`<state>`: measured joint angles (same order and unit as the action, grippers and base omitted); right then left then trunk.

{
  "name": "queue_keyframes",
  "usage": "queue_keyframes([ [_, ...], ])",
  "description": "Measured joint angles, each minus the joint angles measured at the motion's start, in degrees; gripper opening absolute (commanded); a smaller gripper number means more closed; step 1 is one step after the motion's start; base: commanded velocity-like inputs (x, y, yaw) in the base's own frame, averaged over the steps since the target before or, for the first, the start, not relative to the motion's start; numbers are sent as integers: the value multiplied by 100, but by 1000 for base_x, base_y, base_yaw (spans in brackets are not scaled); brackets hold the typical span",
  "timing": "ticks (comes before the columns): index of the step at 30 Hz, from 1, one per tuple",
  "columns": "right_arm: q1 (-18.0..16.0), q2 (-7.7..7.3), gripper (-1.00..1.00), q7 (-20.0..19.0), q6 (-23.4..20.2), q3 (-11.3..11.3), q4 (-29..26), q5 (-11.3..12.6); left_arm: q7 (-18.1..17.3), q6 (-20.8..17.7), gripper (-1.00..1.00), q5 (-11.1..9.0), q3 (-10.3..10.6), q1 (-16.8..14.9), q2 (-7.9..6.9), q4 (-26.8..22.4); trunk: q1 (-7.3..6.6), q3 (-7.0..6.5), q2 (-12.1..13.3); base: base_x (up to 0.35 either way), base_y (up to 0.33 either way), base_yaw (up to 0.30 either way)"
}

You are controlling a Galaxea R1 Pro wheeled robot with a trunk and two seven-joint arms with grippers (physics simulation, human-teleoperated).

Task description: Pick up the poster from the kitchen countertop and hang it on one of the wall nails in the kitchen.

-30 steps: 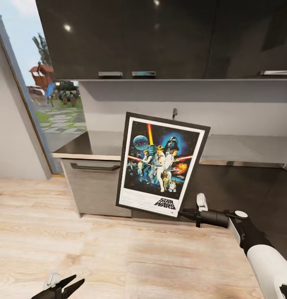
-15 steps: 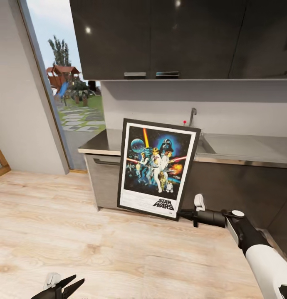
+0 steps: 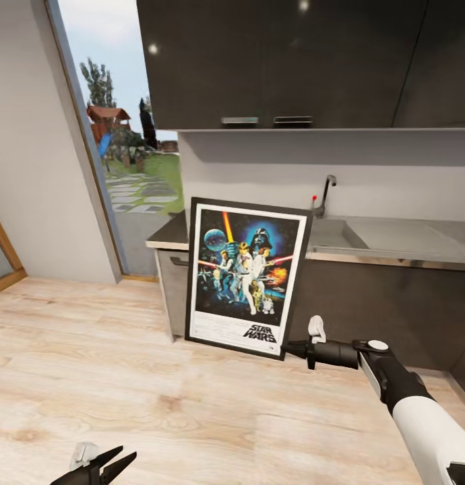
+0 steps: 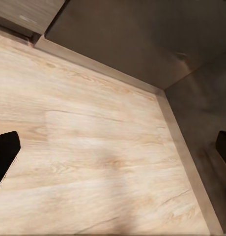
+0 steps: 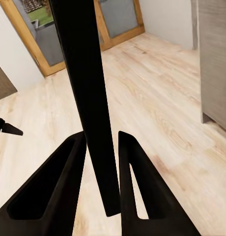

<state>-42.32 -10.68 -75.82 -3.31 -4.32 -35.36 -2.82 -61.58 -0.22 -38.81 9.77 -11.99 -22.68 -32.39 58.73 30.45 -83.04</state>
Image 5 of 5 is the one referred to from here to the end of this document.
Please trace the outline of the poster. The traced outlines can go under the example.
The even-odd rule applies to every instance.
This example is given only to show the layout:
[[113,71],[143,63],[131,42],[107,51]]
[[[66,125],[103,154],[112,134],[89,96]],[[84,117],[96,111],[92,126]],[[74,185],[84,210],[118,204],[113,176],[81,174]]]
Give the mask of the poster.
[[94,0],[48,0],[107,217],[121,213]]

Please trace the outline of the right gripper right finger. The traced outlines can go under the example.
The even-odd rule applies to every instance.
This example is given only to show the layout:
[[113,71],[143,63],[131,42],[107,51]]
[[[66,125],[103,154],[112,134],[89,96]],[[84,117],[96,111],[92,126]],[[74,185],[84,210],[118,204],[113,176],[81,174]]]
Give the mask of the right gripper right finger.
[[[137,139],[118,133],[122,236],[201,236]],[[132,166],[149,219],[138,217]]]

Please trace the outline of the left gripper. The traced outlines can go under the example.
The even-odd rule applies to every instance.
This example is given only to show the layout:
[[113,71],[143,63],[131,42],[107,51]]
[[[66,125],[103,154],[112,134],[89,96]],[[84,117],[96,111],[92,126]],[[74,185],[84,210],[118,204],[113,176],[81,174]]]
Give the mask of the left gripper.
[[24,132],[19,128],[16,128],[15,126],[12,126],[9,123],[5,123],[2,118],[0,118],[0,130],[2,130],[3,133],[9,133],[13,135],[22,136],[24,134]]

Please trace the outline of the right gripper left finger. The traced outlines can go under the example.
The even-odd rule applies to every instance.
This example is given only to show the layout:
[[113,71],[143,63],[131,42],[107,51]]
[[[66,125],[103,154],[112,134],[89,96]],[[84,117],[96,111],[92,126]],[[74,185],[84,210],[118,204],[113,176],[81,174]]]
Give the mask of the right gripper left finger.
[[63,141],[0,208],[0,236],[72,236],[86,147],[84,130]]

